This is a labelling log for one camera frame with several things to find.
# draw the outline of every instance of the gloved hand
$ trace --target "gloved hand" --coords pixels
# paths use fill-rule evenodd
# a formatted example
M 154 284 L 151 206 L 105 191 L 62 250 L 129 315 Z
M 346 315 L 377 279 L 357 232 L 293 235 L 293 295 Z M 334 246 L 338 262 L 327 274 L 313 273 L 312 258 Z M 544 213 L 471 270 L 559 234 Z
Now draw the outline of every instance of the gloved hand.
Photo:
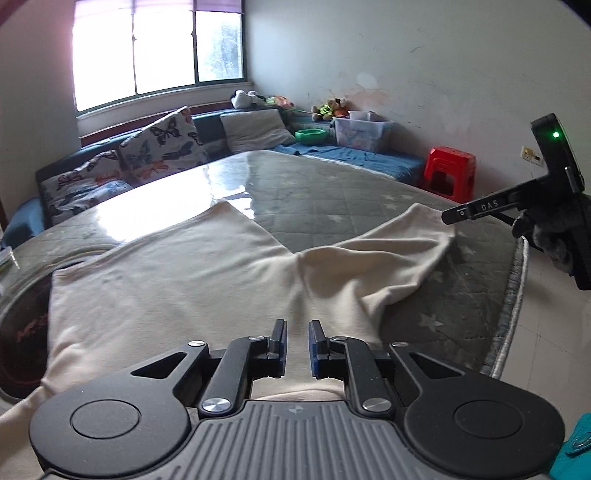
M 591 199 L 584 193 L 557 207 L 534 206 L 515 219 L 513 236 L 531 234 L 534 245 L 541 248 L 559 270 L 573 274 L 573 255 L 560 234 L 586 225 L 591 212 Z

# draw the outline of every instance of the white cloth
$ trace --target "white cloth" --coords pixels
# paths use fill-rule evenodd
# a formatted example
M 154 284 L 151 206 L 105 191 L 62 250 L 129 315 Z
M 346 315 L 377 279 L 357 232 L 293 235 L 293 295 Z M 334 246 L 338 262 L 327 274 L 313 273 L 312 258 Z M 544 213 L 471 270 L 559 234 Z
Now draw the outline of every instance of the white cloth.
M 287 131 L 274 108 L 220 115 L 232 153 L 265 150 L 279 144 L 290 145 L 295 137 Z
M 254 383 L 253 397 L 334 400 L 342 383 L 310 375 L 307 324 L 378 343 L 386 304 L 415 291 L 454 237 L 440 212 L 415 204 L 334 246 L 292 254 L 226 202 L 95 260 L 56 271 L 49 359 L 38 387 L 0 417 L 0 478 L 41 474 L 28 422 L 53 394 L 201 339 L 224 348 L 288 322 L 285 378 Z

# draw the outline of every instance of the transparent plastic bin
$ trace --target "transparent plastic bin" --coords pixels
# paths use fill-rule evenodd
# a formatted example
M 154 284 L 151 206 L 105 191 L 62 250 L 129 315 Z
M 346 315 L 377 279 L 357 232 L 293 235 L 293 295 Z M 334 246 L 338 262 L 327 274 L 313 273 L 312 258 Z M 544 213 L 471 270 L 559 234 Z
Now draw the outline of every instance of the transparent plastic bin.
M 351 120 L 365 120 L 366 122 L 375 122 L 378 120 L 377 114 L 369 110 L 351 110 L 349 111 L 349 118 Z
M 394 122 L 368 122 L 335 118 L 336 142 L 340 147 L 381 153 L 390 145 Z

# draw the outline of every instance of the butterfly-patterned cushion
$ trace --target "butterfly-patterned cushion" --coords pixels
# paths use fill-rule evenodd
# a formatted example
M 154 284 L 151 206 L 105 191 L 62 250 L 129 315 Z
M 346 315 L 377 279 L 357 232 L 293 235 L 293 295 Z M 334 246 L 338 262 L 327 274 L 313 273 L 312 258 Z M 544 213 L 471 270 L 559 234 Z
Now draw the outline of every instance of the butterfly-patterned cushion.
M 115 150 L 99 153 L 80 167 L 56 175 L 41 183 L 47 205 L 59 202 L 81 190 L 89 191 L 114 180 L 121 180 L 124 174 Z
M 123 180 L 112 180 L 100 186 L 90 186 L 74 190 L 49 205 L 51 222 L 53 225 L 57 225 L 74 215 L 88 210 L 90 207 L 94 207 L 128 190 L 132 190 L 132 186 Z
M 123 140 L 119 152 L 140 184 L 209 161 L 188 107 L 162 117 Z

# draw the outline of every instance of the red plastic stool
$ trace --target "red plastic stool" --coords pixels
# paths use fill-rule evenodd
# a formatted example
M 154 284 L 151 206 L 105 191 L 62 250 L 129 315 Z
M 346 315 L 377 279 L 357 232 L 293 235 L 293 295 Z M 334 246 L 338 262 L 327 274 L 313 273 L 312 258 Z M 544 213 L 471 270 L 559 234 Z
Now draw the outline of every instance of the red plastic stool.
M 450 147 L 431 149 L 423 174 L 423 188 L 457 203 L 472 200 L 476 157 Z

